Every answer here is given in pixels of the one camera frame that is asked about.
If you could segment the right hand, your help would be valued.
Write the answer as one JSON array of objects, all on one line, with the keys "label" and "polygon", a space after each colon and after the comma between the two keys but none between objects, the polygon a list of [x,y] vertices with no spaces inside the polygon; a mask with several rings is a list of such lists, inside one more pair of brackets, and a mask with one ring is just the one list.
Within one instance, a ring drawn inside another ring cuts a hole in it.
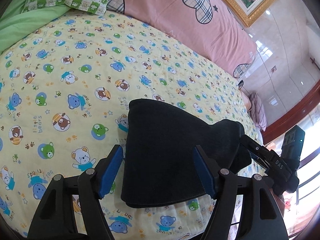
[{"label": "right hand", "polygon": [[280,213],[281,213],[281,215],[282,215],[282,217],[283,217],[283,216],[284,216],[284,211],[285,211],[285,203],[284,203],[284,198],[283,198],[283,196],[278,197],[278,196],[274,193],[273,189],[270,189],[270,192],[271,192],[272,196],[274,197],[274,200],[276,201],[276,204],[277,204],[277,206],[278,206],[278,208],[279,208],[279,210],[280,210]]}]

